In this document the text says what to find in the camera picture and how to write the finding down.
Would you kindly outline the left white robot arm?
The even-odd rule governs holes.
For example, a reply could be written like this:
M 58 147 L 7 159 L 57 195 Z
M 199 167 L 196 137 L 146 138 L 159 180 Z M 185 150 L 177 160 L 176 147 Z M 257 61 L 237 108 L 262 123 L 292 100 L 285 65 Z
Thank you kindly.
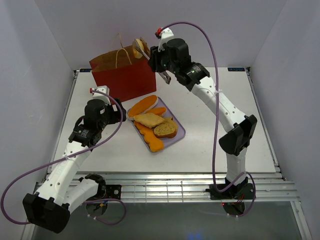
M 34 194 L 26 194 L 22 204 L 30 223 L 60 233 L 67 225 L 71 213 L 83 202 L 103 199 L 107 194 L 104 178 L 88 174 L 80 178 L 78 186 L 69 190 L 81 165 L 91 154 L 92 147 L 102 138 L 107 125 L 126 120 L 126 110 L 119 99 L 114 108 L 107 98 L 91 99 L 84 115 L 75 123 L 68 138 L 63 160 L 55 165 L 46 181 Z

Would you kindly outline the small round bread bun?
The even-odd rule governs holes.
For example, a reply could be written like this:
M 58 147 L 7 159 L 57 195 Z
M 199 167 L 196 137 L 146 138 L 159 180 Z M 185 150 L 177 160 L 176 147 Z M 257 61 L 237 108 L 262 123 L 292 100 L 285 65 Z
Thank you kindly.
M 136 59 L 140 59 L 143 56 L 144 45 L 140 39 L 135 38 L 132 42 L 132 52 Z

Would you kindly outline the metal kitchen tongs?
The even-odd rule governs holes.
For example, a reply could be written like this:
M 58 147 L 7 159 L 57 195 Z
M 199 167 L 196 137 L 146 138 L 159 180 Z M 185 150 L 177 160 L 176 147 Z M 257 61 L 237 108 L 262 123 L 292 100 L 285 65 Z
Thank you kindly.
M 144 53 L 142 57 L 145 57 L 147 60 L 149 60 L 151 55 L 150 49 L 148 48 L 147 43 L 143 40 L 142 37 L 140 37 L 139 39 L 142 41 L 144 46 Z M 165 81 L 166 84 L 169 84 L 171 82 L 171 77 L 165 71 L 159 72 L 158 74 L 161 76 L 161 78 Z

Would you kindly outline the toast bread slice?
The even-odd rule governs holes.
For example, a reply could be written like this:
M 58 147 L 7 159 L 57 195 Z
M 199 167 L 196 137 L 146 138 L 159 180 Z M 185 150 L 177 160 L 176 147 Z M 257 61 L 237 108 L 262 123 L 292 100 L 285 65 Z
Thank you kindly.
M 165 121 L 163 117 L 158 116 L 154 113 L 138 114 L 133 118 L 137 123 L 140 123 L 150 129 L 162 124 Z

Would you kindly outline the small oval orange bread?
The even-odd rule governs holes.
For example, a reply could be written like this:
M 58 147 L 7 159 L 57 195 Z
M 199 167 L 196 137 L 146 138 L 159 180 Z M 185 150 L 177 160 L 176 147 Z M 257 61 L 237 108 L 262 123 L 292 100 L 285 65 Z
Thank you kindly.
M 152 114 L 155 114 L 155 115 L 157 115 L 157 116 L 162 117 L 162 116 L 164 116 L 164 114 L 166 113 L 166 111 L 167 111 L 167 108 L 166 108 L 166 107 L 155 107 L 155 108 L 152 108 L 152 109 L 146 111 L 145 113 L 146 113 L 146 114 L 147 114 L 147 113 L 152 113 Z

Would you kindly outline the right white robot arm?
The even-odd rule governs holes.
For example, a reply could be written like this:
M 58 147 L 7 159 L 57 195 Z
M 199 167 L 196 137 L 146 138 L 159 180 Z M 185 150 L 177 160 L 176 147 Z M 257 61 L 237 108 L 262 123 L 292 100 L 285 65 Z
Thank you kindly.
M 181 38 L 160 40 L 150 49 L 148 64 L 153 72 L 169 71 L 177 81 L 197 96 L 214 113 L 215 126 L 222 125 L 225 135 L 214 134 L 214 146 L 226 154 L 227 173 L 224 184 L 214 183 L 211 193 L 223 193 L 237 199 L 248 183 L 246 154 L 253 137 L 257 118 L 239 110 L 219 89 L 219 79 L 212 78 L 200 63 L 193 62 L 187 43 Z

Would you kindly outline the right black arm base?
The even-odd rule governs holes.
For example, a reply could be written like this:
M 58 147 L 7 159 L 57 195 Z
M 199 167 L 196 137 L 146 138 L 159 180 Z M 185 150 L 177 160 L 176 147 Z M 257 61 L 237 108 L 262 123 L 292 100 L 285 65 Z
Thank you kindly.
M 211 200 L 252 200 L 255 196 L 255 190 L 252 183 L 247 183 L 242 189 L 229 188 L 224 192 L 217 192 L 214 185 L 210 184 L 205 192 L 210 194 Z

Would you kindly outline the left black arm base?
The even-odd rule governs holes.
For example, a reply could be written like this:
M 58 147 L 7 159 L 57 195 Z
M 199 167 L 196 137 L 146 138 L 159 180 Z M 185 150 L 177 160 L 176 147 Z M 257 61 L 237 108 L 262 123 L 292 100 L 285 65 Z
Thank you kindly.
M 105 186 L 105 197 L 107 199 L 121 199 L 122 186 L 120 184 L 107 184 Z

